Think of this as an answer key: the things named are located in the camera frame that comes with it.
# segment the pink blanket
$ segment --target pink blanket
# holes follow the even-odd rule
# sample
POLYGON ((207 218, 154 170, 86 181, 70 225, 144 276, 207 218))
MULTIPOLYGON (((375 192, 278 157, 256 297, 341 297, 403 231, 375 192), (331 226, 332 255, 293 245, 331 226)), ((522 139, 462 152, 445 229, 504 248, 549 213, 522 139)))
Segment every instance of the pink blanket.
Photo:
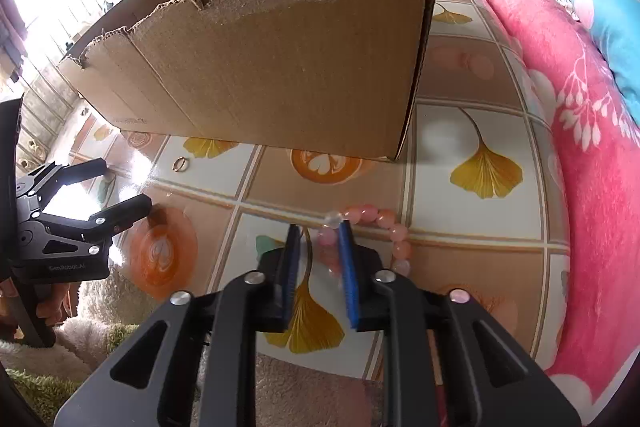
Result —
POLYGON ((640 132, 590 36, 555 0, 487 2, 520 43, 529 95, 552 119, 572 253, 562 339, 547 373, 586 425, 640 349, 640 132))

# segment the gold ring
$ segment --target gold ring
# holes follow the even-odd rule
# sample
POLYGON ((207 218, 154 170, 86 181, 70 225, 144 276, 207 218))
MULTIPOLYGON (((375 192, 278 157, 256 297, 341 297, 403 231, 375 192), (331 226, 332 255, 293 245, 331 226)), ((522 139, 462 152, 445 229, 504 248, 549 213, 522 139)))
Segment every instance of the gold ring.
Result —
POLYGON ((183 172, 186 171, 187 168, 189 166, 189 160, 187 158, 185 158, 184 156, 180 156, 175 162, 174 162, 174 172, 183 172))

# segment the pink bead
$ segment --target pink bead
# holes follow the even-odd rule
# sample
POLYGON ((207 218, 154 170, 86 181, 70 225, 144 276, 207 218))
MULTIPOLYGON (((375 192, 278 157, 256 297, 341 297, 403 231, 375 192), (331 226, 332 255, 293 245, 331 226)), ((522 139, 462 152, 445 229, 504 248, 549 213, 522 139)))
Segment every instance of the pink bead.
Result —
POLYGON ((407 277, 411 272, 411 264, 406 259, 398 259, 394 263, 394 272, 407 277))
POLYGON ((338 242, 338 234, 334 229, 324 225, 318 232, 318 243, 323 247, 333 247, 338 242))
POLYGON ((378 209, 372 204, 363 204, 360 220, 363 223, 373 223, 378 218, 378 209))
POLYGON ((406 226, 401 223, 394 224, 390 229, 391 232, 391 240, 394 243, 399 243, 400 241, 404 241, 406 236, 409 235, 409 231, 406 229, 406 226))
POLYGON ((352 225, 357 225, 362 217, 362 209, 359 206, 350 206, 343 212, 344 219, 349 219, 352 225))
POLYGON ((332 277, 340 277, 342 274, 342 267, 338 262, 328 264, 327 268, 329 269, 329 275, 332 277))
POLYGON ((338 250, 332 247, 322 247, 318 252, 318 262, 329 266, 330 264, 339 263, 338 250))
POLYGON ((381 229, 390 229, 396 222, 396 213, 392 210, 380 210, 376 218, 376 224, 381 229))
POLYGON ((394 243, 394 257, 396 259, 409 259, 411 257, 411 243, 408 241, 394 243))

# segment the cardboard box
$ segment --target cardboard box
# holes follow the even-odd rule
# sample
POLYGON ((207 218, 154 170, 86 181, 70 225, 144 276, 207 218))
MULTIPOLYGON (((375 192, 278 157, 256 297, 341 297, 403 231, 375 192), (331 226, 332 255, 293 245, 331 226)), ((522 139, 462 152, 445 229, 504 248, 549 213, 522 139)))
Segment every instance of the cardboard box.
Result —
POLYGON ((433 3, 123 0, 60 70, 124 130, 394 160, 433 3))

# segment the screw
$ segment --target screw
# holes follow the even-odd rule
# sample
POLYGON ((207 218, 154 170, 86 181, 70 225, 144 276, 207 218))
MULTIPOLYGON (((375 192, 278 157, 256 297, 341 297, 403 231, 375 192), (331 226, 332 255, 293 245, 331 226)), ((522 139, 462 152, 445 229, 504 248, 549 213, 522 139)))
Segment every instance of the screw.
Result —
POLYGON ((175 306, 182 306, 183 304, 188 304, 191 300, 191 294, 189 292, 179 291, 171 295, 169 300, 171 301, 171 304, 175 306))
POLYGON ((383 282, 387 284, 396 280, 396 274, 393 273, 391 270, 379 270, 376 272, 376 275, 374 276, 374 278, 378 282, 383 282))
POLYGON ((261 284, 264 282, 264 273, 262 272, 249 272, 244 276, 244 282, 247 284, 261 284))
POLYGON ((451 290, 449 293, 449 299, 458 304, 464 304, 469 302, 471 295, 465 290, 461 290, 460 288, 456 288, 455 290, 451 290))

